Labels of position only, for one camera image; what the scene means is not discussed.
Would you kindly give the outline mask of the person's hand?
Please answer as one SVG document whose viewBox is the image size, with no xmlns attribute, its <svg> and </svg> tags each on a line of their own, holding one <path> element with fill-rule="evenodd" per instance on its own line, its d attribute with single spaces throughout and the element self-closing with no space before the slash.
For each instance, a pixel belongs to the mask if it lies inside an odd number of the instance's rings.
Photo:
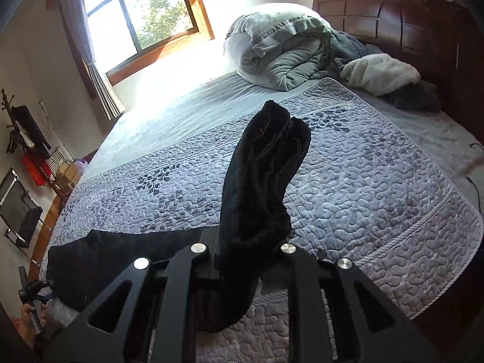
<svg viewBox="0 0 484 363">
<path fill-rule="evenodd" d="M 35 313 L 35 308 L 32 305 L 24 304 L 21 307 L 21 321 L 18 326 L 18 333 L 25 343 L 33 349 L 38 333 L 35 332 L 34 322 L 30 318 L 31 313 Z"/>
</svg>

